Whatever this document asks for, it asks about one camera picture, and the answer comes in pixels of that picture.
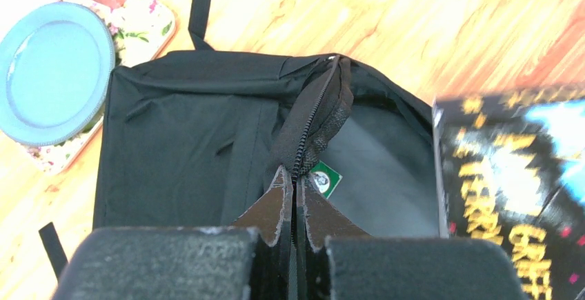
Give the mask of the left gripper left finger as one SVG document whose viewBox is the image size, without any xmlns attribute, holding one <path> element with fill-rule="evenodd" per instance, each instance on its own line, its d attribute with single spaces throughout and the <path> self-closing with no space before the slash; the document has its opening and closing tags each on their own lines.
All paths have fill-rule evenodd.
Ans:
<svg viewBox="0 0 585 300">
<path fill-rule="evenodd" d="M 54 299 L 287 299 L 293 186 L 284 167 L 230 226 L 100 228 Z"/>
</svg>

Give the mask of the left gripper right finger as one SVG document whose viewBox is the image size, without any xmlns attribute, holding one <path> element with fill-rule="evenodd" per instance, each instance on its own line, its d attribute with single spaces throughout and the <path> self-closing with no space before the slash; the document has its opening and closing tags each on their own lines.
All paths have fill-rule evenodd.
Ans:
<svg viewBox="0 0 585 300">
<path fill-rule="evenodd" d="M 297 184 L 299 299 L 524 299 L 504 251 L 467 238 L 373 237 Z"/>
</svg>

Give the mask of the green coin book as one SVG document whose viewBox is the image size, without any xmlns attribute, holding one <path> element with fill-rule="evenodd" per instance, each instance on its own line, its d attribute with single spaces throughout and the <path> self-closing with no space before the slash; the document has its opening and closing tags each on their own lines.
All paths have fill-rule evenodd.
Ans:
<svg viewBox="0 0 585 300">
<path fill-rule="evenodd" d="M 315 182 L 318 191 L 325 197 L 330 198 L 335 191 L 343 176 L 329 165 L 320 161 L 311 171 L 310 174 Z"/>
</svg>

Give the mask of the black student backpack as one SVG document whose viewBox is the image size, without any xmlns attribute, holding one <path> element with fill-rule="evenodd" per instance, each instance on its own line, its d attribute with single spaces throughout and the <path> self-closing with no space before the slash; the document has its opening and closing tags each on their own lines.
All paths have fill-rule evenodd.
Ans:
<svg viewBox="0 0 585 300">
<path fill-rule="evenodd" d="M 228 52 L 205 42 L 210 0 L 192 0 L 193 50 L 109 78 L 93 231 L 230 226 L 278 168 L 297 184 L 323 161 L 343 176 L 325 198 L 375 237 L 437 237 L 430 106 L 339 54 Z M 41 239 L 55 272 L 55 229 Z"/>
</svg>

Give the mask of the treehouse paperback book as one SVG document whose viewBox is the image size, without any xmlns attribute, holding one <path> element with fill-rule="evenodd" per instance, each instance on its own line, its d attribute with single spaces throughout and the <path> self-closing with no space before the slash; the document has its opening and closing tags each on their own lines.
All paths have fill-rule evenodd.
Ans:
<svg viewBox="0 0 585 300">
<path fill-rule="evenodd" d="M 441 235 L 508 255 L 529 299 L 584 298 L 584 85 L 433 106 Z"/>
</svg>

